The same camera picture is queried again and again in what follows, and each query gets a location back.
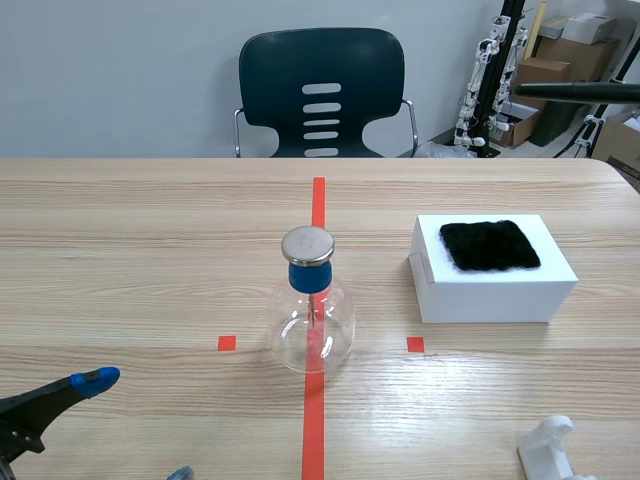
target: plastic bag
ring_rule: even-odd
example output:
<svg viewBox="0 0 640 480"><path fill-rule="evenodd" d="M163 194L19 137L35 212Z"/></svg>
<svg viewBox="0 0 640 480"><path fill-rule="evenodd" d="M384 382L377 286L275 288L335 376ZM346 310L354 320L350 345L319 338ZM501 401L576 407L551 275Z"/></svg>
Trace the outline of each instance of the plastic bag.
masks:
<svg viewBox="0 0 640 480"><path fill-rule="evenodd" d="M478 155L464 147L451 147L433 142L426 142L418 147L414 158L477 158Z"/></svg>

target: round bottom flask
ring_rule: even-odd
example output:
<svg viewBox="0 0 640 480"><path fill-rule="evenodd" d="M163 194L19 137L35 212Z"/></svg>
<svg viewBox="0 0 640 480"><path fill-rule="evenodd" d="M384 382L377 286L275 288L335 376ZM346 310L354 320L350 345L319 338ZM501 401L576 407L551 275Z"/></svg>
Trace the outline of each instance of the round bottom flask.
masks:
<svg viewBox="0 0 640 480"><path fill-rule="evenodd" d="M333 277L329 261L334 245L329 232L311 226L282 240L289 276L271 295L269 338L278 359L298 372L340 368L353 344L351 296Z"/></svg>

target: wooden table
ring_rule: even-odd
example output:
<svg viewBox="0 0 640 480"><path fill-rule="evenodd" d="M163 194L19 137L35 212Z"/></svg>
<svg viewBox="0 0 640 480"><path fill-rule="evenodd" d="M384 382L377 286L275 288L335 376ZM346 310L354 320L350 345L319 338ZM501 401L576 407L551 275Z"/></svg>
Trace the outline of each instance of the wooden table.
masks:
<svg viewBox="0 0 640 480"><path fill-rule="evenodd" d="M578 473L640 472L640 196L589 160L2 160L0 397L102 365L18 480L299 479L302 375L266 342L280 240L328 182L357 341L327 378L327 479L524 478L561 413ZM540 213L580 278L545 325L422 325L417 214ZM235 352L218 352L237 335ZM427 354L407 352L424 336Z"/></svg>

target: black fabric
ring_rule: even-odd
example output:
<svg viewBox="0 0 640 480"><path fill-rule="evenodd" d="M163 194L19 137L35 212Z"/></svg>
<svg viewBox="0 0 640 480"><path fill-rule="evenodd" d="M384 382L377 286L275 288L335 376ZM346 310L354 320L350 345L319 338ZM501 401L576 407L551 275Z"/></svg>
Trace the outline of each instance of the black fabric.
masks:
<svg viewBox="0 0 640 480"><path fill-rule="evenodd" d="M540 258L522 230L510 220L450 223L440 237L453 263L463 271L489 272L538 268Z"/></svg>

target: box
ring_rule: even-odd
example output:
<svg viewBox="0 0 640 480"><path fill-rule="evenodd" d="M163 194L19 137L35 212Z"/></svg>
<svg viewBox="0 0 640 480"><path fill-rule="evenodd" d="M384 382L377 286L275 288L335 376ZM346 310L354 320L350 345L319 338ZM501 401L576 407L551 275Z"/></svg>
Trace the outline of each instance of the box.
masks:
<svg viewBox="0 0 640 480"><path fill-rule="evenodd" d="M511 220L540 258L534 270L463 272L440 239L449 223ZM409 263L423 323L549 322L578 279L539 215L420 215Z"/></svg>
<svg viewBox="0 0 640 480"><path fill-rule="evenodd" d="M613 17L590 12L581 13L567 21L562 38L591 45L611 35L616 23L617 20Z"/></svg>
<svg viewBox="0 0 640 480"><path fill-rule="evenodd" d="M507 104L503 110L499 120L509 123L509 131L490 130L489 138L502 147L522 145L531 136L542 112L537 108L517 103L511 103L510 106Z"/></svg>
<svg viewBox="0 0 640 480"><path fill-rule="evenodd" d="M514 79L513 88L523 83L562 83L569 78L571 65L567 62L556 62L545 58L527 58L518 65L518 72ZM538 98L511 95L514 102L535 107L540 110L547 103Z"/></svg>
<svg viewBox="0 0 640 480"><path fill-rule="evenodd" d="M616 38L607 38L593 45L564 38L541 38L536 58L570 63L567 82L597 82L607 71L619 44L620 40Z"/></svg>
<svg viewBox="0 0 640 480"><path fill-rule="evenodd" d="M627 112L607 118L591 157L613 165L637 188L640 183L640 132L624 124L633 116Z"/></svg>
<svg viewBox="0 0 640 480"><path fill-rule="evenodd" d="M553 17L545 20L540 25L538 35L541 37L552 38L553 40L560 38L569 17Z"/></svg>

